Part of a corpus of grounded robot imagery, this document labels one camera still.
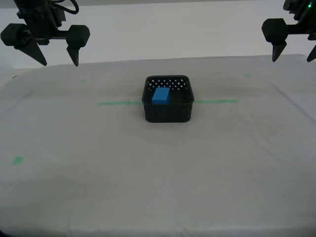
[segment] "cable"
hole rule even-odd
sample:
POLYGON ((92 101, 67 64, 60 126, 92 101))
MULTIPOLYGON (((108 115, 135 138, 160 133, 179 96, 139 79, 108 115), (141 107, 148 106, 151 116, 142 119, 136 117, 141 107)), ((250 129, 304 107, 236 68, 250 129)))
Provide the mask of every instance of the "cable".
POLYGON ((64 2, 66 0, 49 0, 51 3, 61 3, 64 2))
POLYGON ((56 2, 63 2, 63 1, 64 1, 64 0, 57 0, 57 1, 50 0, 50 2, 52 3, 52 5, 53 5, 54 7, 59 8, 59 9, 62 9, 63 11, 66 11, 66 12, 68 12, 68 13, 70 13, 70 14, 73 14, 73 15, 78 14, 78 12, 79 12, 79 6, 78 6, 78 3, 76 2, 76 0, 70 0, 70 1, 73 3, 73 5, 74 5, 75 10, 70 10, 70 9, 64 7, 64 6, 61 6, 61 5, 56 4, 56 2))

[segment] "white wall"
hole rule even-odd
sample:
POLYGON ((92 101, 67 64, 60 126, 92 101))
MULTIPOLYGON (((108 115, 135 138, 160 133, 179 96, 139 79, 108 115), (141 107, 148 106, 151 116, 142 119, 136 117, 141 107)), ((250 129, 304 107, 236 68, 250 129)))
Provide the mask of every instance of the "white wall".
MULTIPOLYGON (((261 31, 267 18, 293 15, 282 10, 284 0, 216 1, 84 6, 67 22, 85 24, 91 37, 80 51, 80 63, 135 59, 266 55, 272 53, 261 31)), ((17 23, 16 9, 0 9, 0 29, 17 23)), ((285 54, 308 55, 315 43, 307 36, 290 36, 285 54)), ((64 40, 41 49, 49 65, 72 63, 64 40)), ((40 67, 23 53, 0 43, 0 65, 40 67)))

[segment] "black basket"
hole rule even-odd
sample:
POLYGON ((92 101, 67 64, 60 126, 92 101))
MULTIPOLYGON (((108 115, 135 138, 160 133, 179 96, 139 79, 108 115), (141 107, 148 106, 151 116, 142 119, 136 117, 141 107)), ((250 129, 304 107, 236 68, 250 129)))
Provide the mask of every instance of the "black basket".
POLYGON ((151 76, 146 79, 142 102, 148 122, 187 122, 191 118, 194 96, 186 76, 151 76), (170 104, 152 104, 157 87, 170 88, 170 104))

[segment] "basket rim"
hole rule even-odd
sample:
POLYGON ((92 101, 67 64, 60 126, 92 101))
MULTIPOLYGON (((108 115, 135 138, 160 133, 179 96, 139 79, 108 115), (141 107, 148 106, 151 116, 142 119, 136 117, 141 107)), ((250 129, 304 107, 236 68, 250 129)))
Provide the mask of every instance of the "basket rim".
POLYGON ((190 83, 190 79, 185 76, 185 75, 161 75, 161 76, 150 76, 150 77, 147 77, 146 80, 145 80, 145 85, 144 85, 144 90, 143 90, 143 96, 142 96, 142 102, 144 105, 153 105, 153 106, 173 106, 173 105, 190 105, 190 104, 193 104, 193 102, 195 101, 194 99, 194 95, 193 95, 193 91, 192 91, 192 87, 191 87, 191 83, 190 83), (188 86, 189 86, 189 90, 190 90, 190 93, 192 95, 192 102, 190 103, 181 103, 181 104, 170 104, 170 105, 159 105, 159 104, 149 104, 149 103, 145 103, 144 100, 145 100, 145 93, 146 93, 146 87, 147 87, 147 81, 151 80, 152 78, 185 78, 188 80, 188 86))

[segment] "blue cube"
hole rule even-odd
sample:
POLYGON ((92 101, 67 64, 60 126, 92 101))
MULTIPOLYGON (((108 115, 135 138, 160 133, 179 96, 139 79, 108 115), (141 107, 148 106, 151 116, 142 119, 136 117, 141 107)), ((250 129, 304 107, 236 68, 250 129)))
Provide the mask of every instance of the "blue cube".
POLYGON ((153 100, 153 104, 169 105, 170 104, 170 88, 167 87, 157 87, 153 100))

